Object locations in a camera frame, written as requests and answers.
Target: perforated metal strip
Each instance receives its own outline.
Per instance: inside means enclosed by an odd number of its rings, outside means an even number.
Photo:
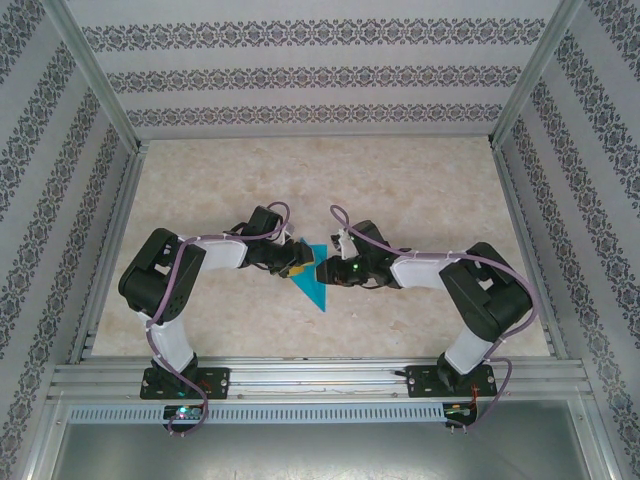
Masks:
[[[163,407],[141,406],[75,406],[71,424],[158,424]],[[217,405],[209,411],[211,424],[312,424],[312,423],[411,423],[442,422],[442,403],[397,403],[385,405]],[[194,423],[182,421],[177,423]]]

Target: blue triangular block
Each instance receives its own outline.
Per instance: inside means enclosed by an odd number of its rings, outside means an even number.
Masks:
[[[313,265],[309,265],[301,274],[291,277],[291,280],[293,280],[293,283],[295,283],[298,288],[318,306],[320,310],[326,312],[327,286],[316,280],[316,267],[327,259],[328,249],[326,245],[309,246],[313,250]]]

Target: robotic arm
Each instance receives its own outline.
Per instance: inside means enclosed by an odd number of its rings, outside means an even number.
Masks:
[[[189,390],[165,363],[192,382],[196,378],[198,359],[187,340],[182,311],[201,270],[254,265],[286,278],[313,264],[313,250],[291,238],[292,228],[289,225],[269,236],[282,223],[281,215],[268,207],[258,206],[248,222],[216,236],[219,238],[197,239],[184,249],[168,302],[158,321],[150,327],[153,343],[164,360],[159,361],[158,355],[154,355],[152,360],[158,384],[164,388],[172,386],[182,394]],[[171,269],[175,267],[178,249],[184,241],[185,238],[169,230],[156,229],[120,279],[119,293],[145,324],[158,312]]]
[[[351,228],[382,246],[389,246],[369,220]],[[515,278],[491,265],[453,255],[424,258],[411,249],[402,249],[400,256],[353,235],[346,228],[331,238],[341,255],[318,265],[316,278],[322,283],[368,289],[429,287],[449,292],[465,323],[462,332],[438,359],[438,377],[451,392],[465,384],[495,342],[532,308],[529,294]],[[488,243],[477,243],[466,255],[510,268]]]

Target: metal extrusion bar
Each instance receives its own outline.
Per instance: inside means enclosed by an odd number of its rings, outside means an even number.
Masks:
[[[493,148],[493,159],[496,164],[498,178],[500,179],[500,185],[502,185],[502,191],[509,210],[509,215],[511,216],[511,223],[513,224],[516,239],[518,240],[520,252],[522,253],[522,258],[527,270],[527,276],[540,294],[540,299],[542,300],[542,311],[539,312],[540,321],[542,322],[543,329],[548,331],[551,345],[553,347],[553,353],[555,353],[559,359],[567,359],[569,358],[569,355],[567,354],[567,350],[562,341],[562,334],[560,333],[558,321],[555,318],[554,310],[551,306],[551,300],[549,299],[549,293],[545,287],[540,266],[536,260],[533,243],[529,236],[529,232],[527,231],[522,211],[518,206],[518,199],[513,185],[511,184],[509,173],[507,172],[505,159],[499,148]]]
[[[520,75],[518,83],[516,83],[496,122],[496,126],[490,136],[492,147],[499,147],[504,142],[518,114],[528,100],[529,94],[538,83],[547,63],[553,56],[553,52],[582,4],[581,0],[561,0],[558,3],[556,11],[542,34],[542,38],[536,45],[535,51],[529,58],[527,66],[524,68],[522,75]]]
[[[163,422],[162,405],[76,405],[71,407],[70,424],[82,425],[158,425]],[[197,420],[176,420],[176,424],[193,424]],[[337,423],[423,423],[445,422],[441,403],[419,405],[396,403],[313,404],[313,405],[214,405],[208,424],[337,424]]]
[[[381,360],[260,360],[200,359],[203,367],[231,369],[229,396],[219,403],[394,403],[452,402],[468,398],[416,398],[408,396],[406,379],[395,372],[412,364],[433,364],[435,359]],[[580,360],[515,358],[514,371],[503,396],[514,400],[568,400],[591,398],[591,386]],[[492,364],[498,384],[506,368]],[[64,398],[74,404],[150,403],[139,399],[146,360],[131,362],[85,361],[56,367],[47,401]],[[179,404],[180,401],[157,401]]]
[[[142,166],[144,164],[148,148],[148,143],[141,144],[138,149],[138,153],[129,165],[124,190],[120,194],[120,199],[118,200],[117,210],[114,217],[115,221],[111,227],[112,230],[109,235],[110,241],[108,242],[106,251],[99,260],[100,266],[98,269],[96,285],[91,291],[91,296],[88,302],[90,307],[86,315],[82,318],[78,330],[78,340],[73,346],[73,350],[71,352],[70,361],[72,363],[78,363],[80,360],[91,354],[91,348],[93,347],[93,342],[95,341],[95,336],[97,334],[97,325],[100,320],[100,315],[102,315],[104,304],[107,300],[109,282],[111,281],[113,271],[116,267],[116,259],[118,257],[118,252],[120,251],[120,246],[122,245],[124,230],[129,220],[129,213],[131,212],[131,206],[133,205],[135,192],[138,188],[138,182],[140,181]]]
[[[56,26],[58,33],[64,39],[73,58],[82,69],[91,89],[95,92],[100,105],[105,109],[111,123],[115,126],[129,153],[133,152],[140,139],[118,100],[116,92],[111,87],[106,74],[102,70],[93,50],[89,46],[82,30],[78,26],[71,8],[64,0],[43,0],[42,6],[47,16]]]

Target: patterned wallpaper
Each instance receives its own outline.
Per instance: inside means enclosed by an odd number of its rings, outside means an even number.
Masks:
[[[640,478],[639,19],[630,2],[586,2],[502,146],[624,478]]]
[[[129,155],[40,3],[0,2],[0,479],[88,301]]]
[[[452,3],[69,0],[143,139],[488,134],[558,0]]]

